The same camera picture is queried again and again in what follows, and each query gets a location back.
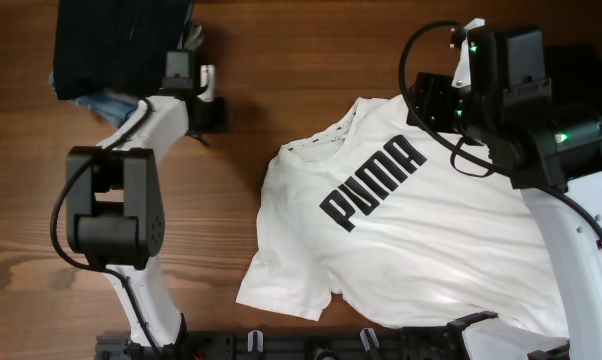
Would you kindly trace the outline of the white Puma t-shirt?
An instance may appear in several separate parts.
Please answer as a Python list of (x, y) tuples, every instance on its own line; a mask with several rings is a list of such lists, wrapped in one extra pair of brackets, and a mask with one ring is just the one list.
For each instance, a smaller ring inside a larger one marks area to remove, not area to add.
[(237, 302), (318, 320), (334, 295), (386, 327), (484, 310), (564, 337), (548, 253), (521, 194), (407, 122), (401, 97), (355, 101), (283, 145), (256, 219)]

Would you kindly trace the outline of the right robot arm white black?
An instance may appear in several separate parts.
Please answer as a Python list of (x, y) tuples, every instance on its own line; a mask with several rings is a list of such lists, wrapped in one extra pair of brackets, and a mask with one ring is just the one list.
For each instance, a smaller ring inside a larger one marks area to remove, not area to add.
[(522, 196), (549, 252), (569, 336), (541, 336), (473, 314), (450, 323), (454, 350), (464, 359), (602, 359), (602, 174), (565, 193), (533, 186)]

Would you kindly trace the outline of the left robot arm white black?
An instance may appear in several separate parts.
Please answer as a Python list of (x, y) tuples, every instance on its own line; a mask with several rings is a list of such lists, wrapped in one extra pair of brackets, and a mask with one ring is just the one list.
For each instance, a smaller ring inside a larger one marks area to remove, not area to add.
[(82, 269), (112, 285), (130, 325), (128, 350), (157, 358), (181, 345), (185, 332), (158, 259), (166, 233), (158, 165), (180, 139), (227, 128), (221, 97), (151, 96), (113, 135), (68, 154), (56, 207), (66, 211), (67, 242), (85, 257)]

